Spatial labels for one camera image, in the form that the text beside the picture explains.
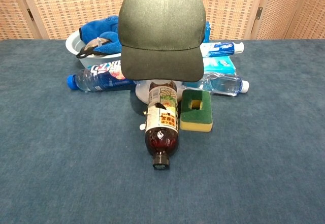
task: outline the blue bottle cap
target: blue bottle cap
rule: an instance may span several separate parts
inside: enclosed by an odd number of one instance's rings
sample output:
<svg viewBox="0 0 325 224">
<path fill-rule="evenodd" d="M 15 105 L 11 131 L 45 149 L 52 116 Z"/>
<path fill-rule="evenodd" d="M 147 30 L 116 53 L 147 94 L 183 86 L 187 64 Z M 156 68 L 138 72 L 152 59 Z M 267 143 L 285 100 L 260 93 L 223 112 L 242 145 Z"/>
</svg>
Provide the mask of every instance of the blue bottle cap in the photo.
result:
<svg viewBox="0 0 325 224">
<path fill-rule="evenodd" d="M 67 84 L 68 84 L 68 87 L 69 87 L 70 89 L 73 89 L 73 90 L 77 90 L 77 89 L 79 89 L 78 86 L 77 86 L 77 84 L 76 84 L 75 77 L 76 77 L 75 74 L 73 74 L 73 75 L 69 75 L 69 76 L 67 77 Z"/>
</svg>

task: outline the black baseball cap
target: black baseball cap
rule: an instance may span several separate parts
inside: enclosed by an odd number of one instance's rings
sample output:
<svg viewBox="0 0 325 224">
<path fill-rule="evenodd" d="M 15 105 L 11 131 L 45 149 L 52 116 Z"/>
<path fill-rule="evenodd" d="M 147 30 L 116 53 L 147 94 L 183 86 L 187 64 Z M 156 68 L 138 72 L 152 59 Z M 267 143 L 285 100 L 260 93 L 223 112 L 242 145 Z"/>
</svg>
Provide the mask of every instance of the black baseball cap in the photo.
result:
<svg viewBox="0 0 325 224">
<path fill-rule="evenodd" d="M 118 19 L 122 73 L 132 80 L 200 80 L 205 25 L 202 0 L 124 0 Z"/>
</svg>

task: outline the yellow sponge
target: yellow sponge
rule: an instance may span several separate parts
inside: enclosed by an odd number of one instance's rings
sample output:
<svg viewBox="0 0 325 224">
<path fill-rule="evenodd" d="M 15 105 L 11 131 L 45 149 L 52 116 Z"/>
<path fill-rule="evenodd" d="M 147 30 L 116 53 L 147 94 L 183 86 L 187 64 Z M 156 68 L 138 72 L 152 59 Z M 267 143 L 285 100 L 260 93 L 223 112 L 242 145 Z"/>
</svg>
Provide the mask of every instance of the yellow sponge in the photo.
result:
<svg viewBox="0 0 325 224">
<path fill-rule="evenodd" d="M 209 132 L 212 124 L 210 93 L 202 90 L 184 90 L 180 128 L 188 131 Z"/>
</svg>

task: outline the toothpaste box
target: toothpaste box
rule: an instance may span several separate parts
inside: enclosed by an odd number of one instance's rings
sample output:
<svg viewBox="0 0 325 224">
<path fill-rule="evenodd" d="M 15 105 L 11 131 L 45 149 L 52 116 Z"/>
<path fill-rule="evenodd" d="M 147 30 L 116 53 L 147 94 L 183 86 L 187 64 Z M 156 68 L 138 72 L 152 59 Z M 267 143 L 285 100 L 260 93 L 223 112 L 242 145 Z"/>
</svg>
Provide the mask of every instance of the toothpaste box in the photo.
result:
<svg viewBox="0 0 325 224">
<path fill-rule="evenodd" d="M 229 56 L 203 57 L 204 72 L 236 74 L 236 68 Z"/>
</svg>

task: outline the white tube cap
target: white tube cap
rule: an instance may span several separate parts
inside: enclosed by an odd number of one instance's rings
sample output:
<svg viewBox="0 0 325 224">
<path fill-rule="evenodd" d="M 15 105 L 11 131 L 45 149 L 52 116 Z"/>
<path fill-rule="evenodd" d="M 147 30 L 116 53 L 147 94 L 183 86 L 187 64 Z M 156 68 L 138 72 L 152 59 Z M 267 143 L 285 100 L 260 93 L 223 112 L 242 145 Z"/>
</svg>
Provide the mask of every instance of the white tube cap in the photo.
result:
<svg viewBox="0 0 325 224">
<path fill-rule="evenodd" d="M 235 54 L 243 53 L 244 43 L 243 42 L 240 42 L 239 44 L 234 43 L 234 50 L 235 50 Z"/>
<path fill-rule="evenodd" d="M 242 81 L 242 89 L 239 91 L 240 93 L 247 93 L 249 89 L 249 82 L 243 80 Z"/>
</svg>

